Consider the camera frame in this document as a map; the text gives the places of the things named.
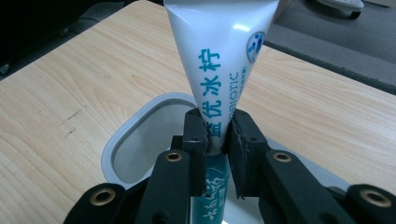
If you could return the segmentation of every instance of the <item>white toothpaste tube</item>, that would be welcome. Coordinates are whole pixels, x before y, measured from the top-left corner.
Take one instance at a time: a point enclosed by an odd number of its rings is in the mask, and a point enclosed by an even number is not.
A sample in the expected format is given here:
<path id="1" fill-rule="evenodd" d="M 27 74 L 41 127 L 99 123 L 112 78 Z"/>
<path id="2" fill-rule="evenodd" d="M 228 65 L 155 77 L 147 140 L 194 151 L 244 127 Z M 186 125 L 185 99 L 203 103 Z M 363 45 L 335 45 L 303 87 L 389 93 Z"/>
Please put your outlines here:
<path id="1" fill-rule="evenodd" d="M 277 4 L 278 0 L 164 1 L 194 98 L 208 124 L 208 155 L 221 152 Z"/>

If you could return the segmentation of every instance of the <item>wooden table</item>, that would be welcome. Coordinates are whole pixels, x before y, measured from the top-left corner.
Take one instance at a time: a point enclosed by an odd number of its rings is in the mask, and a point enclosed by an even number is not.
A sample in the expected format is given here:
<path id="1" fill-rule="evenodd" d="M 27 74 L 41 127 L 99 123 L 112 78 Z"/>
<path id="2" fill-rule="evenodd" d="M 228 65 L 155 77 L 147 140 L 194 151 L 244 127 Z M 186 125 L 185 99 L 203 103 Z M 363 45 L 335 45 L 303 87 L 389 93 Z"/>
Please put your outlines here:
<path id="1" fill-rule="evenodd" d="M 106 182 L 101 154 L 140 107 L 191 93 L 166 12 L 136 2 L 0 83 L 0 222 L 56 223 Z M 396 193 L 396 97 L 263 48 L 240 109 L 282 145 Z"/>

